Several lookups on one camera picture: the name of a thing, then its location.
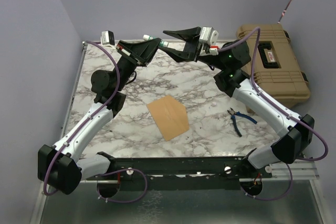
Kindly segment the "brown paper envelope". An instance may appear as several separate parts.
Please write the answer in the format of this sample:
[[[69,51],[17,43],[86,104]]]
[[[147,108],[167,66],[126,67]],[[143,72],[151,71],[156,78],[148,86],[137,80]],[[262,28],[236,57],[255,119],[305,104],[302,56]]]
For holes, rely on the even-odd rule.
[[[165,141],[190,129],[186,107],[170,95],[146,105]]]

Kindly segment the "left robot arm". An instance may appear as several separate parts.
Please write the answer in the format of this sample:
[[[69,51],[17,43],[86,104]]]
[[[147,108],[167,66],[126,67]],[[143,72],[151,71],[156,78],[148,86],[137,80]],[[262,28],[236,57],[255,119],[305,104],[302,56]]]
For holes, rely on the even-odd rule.
[[[89,111],[63,138],[39,149],[37,175],[46,196],[53,195],[48,187],[69,195],[82,179],[95,175],[110,179],[115,175],[116,166],[108,157],[97,154],[85,162],[80,156],[97,133],[120,112],[126,99],[122,93],[124,86],[137,67],[146,67],[152,61],[161,40],[88,43],[104,52],[114,69],[96,70],[92,74],[91,91],[96,97]]]

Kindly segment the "tan plastic tool case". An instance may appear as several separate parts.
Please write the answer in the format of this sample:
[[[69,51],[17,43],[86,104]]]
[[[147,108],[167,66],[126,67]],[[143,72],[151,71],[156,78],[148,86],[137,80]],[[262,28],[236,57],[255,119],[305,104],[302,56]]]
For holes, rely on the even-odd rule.
[[[245,24],[238,28],[237,38],[244,38],[255,27],[260,27],[254,65],[256,84],[288,108],[306,102],[311,94],[309,82],[299,67],[288,33],[280,24]]]

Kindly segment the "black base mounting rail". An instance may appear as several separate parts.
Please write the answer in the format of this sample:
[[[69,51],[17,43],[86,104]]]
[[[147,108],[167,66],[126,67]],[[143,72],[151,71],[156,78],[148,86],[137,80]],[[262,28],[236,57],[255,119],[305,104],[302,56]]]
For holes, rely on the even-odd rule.
[[[103,175],[94,175],[100,187],[116,183],[121,190],[238,190],[239,181],[271,178],[265,167],[255,169],[242,156],[116,158]]]

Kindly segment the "aluminium frame rail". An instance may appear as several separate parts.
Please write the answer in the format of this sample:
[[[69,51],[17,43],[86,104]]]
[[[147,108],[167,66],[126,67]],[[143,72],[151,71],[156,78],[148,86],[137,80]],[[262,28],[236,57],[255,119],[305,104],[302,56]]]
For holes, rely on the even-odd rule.
[[[272,177],[277,180],[289,180],[290,173],[285,163],[271,164]],[[295,161],[289,165],[292,172],[293,180],[316,180],[319,179],[319,173],[317,171],[314,162],[308,161]]]

